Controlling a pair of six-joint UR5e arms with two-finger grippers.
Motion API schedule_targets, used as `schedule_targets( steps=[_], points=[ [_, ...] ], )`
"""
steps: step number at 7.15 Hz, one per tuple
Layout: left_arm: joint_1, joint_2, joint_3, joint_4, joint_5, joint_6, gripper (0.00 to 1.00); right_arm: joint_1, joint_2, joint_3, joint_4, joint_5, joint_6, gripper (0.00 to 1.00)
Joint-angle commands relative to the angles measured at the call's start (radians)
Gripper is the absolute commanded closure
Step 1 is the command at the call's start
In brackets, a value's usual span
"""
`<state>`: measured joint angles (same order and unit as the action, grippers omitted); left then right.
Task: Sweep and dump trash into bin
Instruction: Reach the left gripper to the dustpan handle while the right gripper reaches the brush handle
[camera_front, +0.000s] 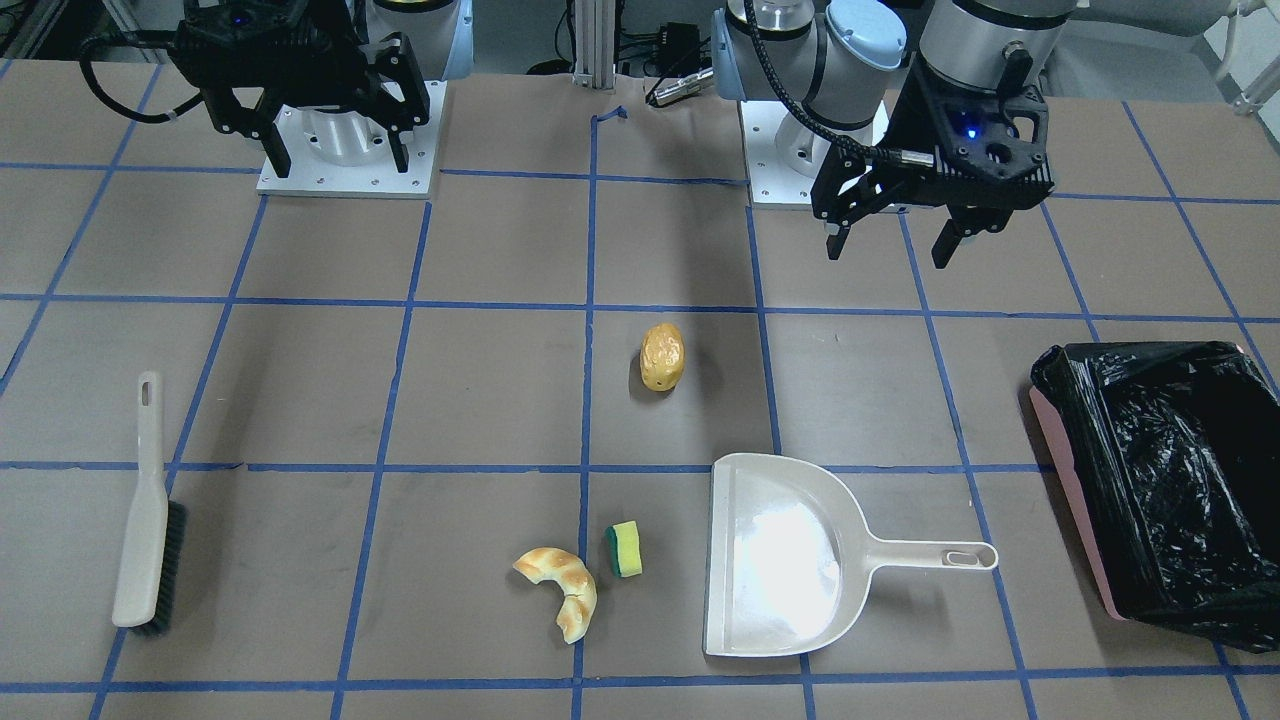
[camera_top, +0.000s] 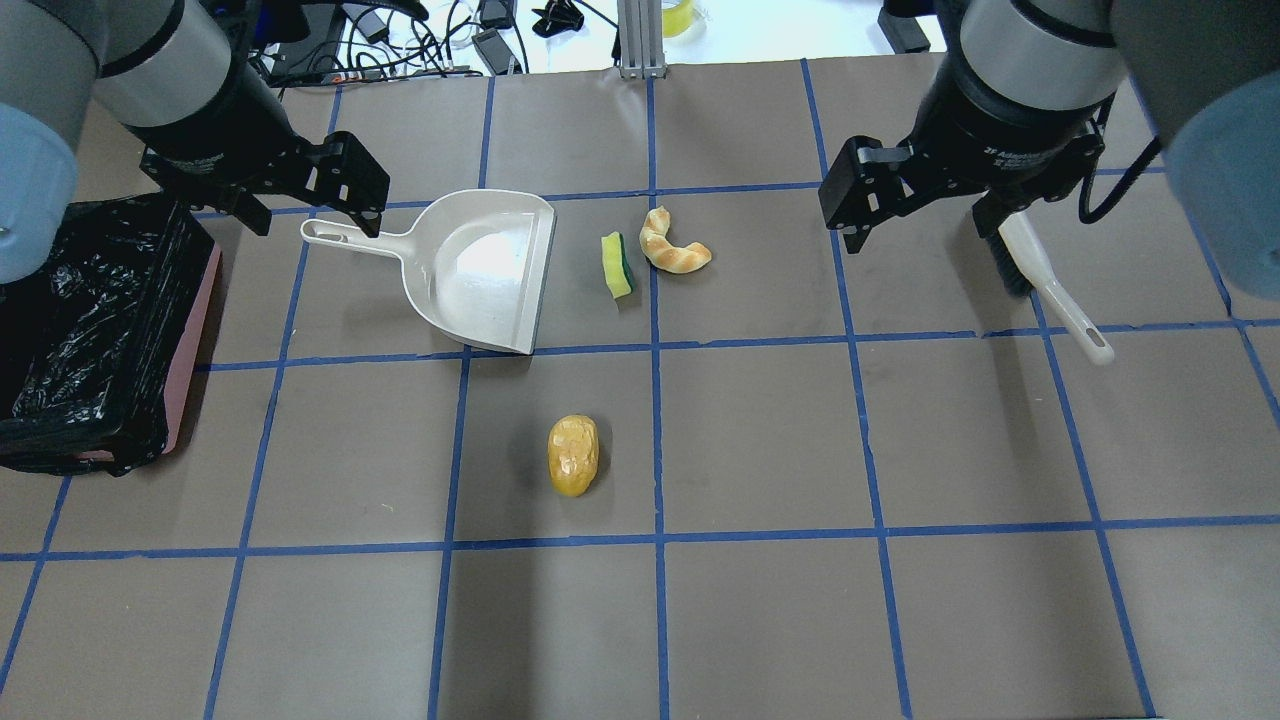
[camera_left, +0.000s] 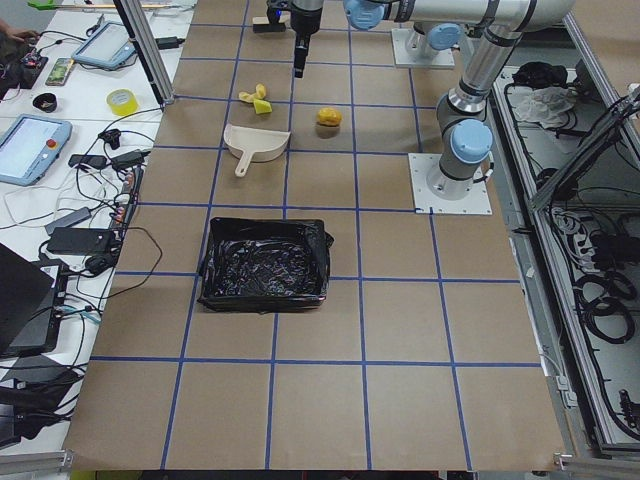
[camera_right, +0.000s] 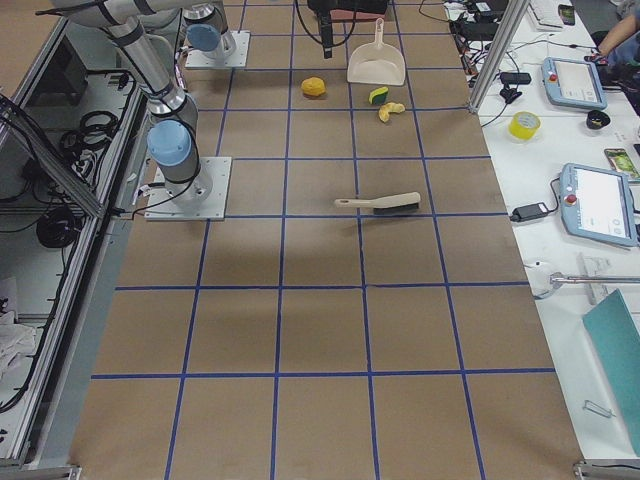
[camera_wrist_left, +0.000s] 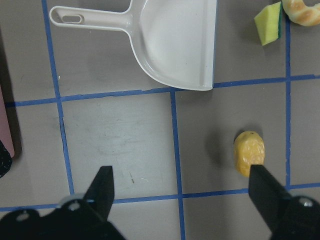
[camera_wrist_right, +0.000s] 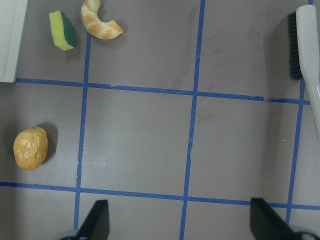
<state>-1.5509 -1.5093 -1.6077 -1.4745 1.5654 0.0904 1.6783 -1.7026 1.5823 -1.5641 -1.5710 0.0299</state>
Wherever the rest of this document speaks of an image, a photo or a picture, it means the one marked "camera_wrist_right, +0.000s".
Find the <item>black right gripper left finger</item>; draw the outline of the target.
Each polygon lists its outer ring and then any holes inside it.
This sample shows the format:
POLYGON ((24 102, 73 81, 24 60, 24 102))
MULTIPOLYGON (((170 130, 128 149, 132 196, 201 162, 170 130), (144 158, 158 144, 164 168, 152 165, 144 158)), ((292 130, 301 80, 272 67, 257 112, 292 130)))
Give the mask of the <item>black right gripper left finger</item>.
POLYGON ((110 234, 108 200, 97 200, 76 234, 77 240, 107 240, 110 234))

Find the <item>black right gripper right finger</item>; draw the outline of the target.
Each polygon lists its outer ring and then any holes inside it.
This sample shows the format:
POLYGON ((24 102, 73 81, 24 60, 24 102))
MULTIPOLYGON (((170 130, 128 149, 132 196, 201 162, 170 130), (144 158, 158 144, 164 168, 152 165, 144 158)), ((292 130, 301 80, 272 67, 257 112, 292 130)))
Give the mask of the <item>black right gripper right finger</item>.
POLYGON ((250 200, 250 231, 255 240, 308 240, 309 233, 294 232, 260 197, 250 200))

